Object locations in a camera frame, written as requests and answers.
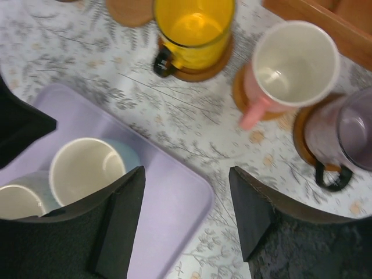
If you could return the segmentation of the yellow mug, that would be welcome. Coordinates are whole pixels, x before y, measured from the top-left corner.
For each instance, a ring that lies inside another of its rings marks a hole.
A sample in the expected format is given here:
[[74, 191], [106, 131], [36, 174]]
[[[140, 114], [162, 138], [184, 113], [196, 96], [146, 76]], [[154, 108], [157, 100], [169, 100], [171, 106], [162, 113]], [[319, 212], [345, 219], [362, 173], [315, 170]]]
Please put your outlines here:
[[205, 69], [223, 54], [231, 34], [235, 1], [154, 1], [159, 52], [153, 71]]

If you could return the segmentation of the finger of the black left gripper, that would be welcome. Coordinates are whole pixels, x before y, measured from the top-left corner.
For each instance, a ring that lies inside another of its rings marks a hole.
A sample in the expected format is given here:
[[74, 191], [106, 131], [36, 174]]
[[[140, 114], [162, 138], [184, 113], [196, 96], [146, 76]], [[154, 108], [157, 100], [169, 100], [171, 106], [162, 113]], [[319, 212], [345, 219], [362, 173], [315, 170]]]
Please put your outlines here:
[[56, 130], [57, 121], [16, 97], [1, 80], [1, 168], [34, 141]]

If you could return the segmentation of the dark brown coaster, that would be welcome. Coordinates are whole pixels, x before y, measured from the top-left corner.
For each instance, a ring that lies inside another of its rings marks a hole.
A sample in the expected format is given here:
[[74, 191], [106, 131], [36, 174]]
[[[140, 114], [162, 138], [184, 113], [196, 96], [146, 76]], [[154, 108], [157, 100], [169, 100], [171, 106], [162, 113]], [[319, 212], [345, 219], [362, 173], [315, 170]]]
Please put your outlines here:
[[221, 72], [224, 67], [227, 65], [234, 46], [234, 39], [233, 36], [230, 35], [227, 46], [219, 58], [219, 60], [212, 66], [205, 68], [205, 69], [189, 69], [189, 68], [182, 68], [177, 69], [174, 66], [170, 66], [169, 69], [165, 70], [165, 74], [158, 74], [156, 71], [155, 73], [160, 77], [168, 77], [174, 76], [179, 80], [186, 81], [186, 82], [201, 82], [211, 79], [212, 77], [216, 76], [219, 72]]
[[308, 120], [308, 118], [312, 115], [312, 113], [322, 106], [325, 106], [326, 104], [342, 97], [342, 93], [332, 92], [327, 96], [325, 99], [323, 99], [321, 102], [316, 103], [312, 106], [308, 106], [305, 108], [302, 108], [298, 111], [298, 114], [296, 115], [294, 125], [293, 125], [293, 131], [292, 131], [292, 137], [295, 149], [298, 153], [298, 155], [309, 165], [316, 167], [316, 158], [314, 154], [311, 153], [309, 148], [307, 147], [307, 144], [305, 142], [305, 124]]

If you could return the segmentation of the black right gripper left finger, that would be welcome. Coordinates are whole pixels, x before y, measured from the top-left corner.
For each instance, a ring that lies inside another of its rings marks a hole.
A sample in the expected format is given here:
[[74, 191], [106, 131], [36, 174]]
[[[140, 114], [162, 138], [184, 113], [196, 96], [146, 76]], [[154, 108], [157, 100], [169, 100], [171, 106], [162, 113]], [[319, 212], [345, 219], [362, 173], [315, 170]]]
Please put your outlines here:
[[1, 220], [2, 278], [126, 278], [145, 190], [136, 167], [38, 217]]

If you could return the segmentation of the pink mug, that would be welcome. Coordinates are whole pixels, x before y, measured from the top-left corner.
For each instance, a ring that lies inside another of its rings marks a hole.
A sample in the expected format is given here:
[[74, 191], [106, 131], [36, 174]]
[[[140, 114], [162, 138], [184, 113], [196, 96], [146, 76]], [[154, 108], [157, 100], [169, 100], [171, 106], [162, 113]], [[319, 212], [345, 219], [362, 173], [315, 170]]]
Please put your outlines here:
[[244, 67], [248, 105], [239, 125], [250, 130], [268, 113], [320, 102], [335, 87], [340, 64], [336, 43], [317, 25], [289, 20], [269, 28]]

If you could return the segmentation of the cream white mug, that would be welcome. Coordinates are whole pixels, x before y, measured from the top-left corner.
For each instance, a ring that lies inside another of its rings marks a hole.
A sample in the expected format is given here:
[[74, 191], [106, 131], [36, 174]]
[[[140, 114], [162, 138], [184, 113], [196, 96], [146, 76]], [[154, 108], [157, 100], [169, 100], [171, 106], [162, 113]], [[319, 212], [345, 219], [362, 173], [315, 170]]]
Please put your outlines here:
[[1, 218], [41, 217], [60, 205], [52, 195], [49, 173], [37, 171], [1, 186]]

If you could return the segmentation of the light wooden coaster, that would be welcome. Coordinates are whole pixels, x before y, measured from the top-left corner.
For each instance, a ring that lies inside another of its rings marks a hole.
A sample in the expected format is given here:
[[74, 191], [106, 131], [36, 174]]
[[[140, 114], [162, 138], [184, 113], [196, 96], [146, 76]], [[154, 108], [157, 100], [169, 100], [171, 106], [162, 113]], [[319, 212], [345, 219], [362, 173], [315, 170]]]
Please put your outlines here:
[[153, 0], [106, 0], [112, 19], [126, 27], [140, 27], [153, 20]]
[[[241, 67], [235, 75], [233, 86], [232, 86], [232, 98], [237, 108], [245, 113], [249, 105], [249, 100], [244, 91], [244, 73], [245, 68]], [[286, 112], [266, 112], [260, 121], [269, 121], [281, 117]]]

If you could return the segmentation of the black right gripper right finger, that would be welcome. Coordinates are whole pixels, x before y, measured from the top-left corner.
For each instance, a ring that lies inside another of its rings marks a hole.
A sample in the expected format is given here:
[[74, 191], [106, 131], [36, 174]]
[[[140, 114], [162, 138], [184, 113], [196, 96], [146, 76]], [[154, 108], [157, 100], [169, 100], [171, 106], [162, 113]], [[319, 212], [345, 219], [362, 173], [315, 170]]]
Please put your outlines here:
[[350, 219], [298, 202], [232, 167], [242, 258], [252, 278], [370, 278], [371, 217]]

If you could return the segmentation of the light blue mug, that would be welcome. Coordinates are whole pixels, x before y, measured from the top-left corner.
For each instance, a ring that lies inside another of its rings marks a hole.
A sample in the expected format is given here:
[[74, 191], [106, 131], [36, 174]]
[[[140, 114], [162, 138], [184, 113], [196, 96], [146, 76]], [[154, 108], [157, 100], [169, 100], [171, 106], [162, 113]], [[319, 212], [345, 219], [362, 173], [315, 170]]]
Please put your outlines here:
[[62, 146], [52, 159], [49, 185], [61, 206], [83, 199], [141, 165], [129, 145], [113, 139], [78, 138]]

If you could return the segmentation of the purple mug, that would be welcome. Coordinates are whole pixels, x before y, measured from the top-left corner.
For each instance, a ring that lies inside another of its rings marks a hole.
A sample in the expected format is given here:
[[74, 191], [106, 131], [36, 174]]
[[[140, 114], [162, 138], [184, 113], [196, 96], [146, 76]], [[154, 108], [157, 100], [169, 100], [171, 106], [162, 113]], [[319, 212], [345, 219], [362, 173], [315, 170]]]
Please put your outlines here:
[[356, 170], [371, 172], [371, 88], [317, 108], [305, 143], [316, 159], [316, 184], [327, 191], [343, 190]]

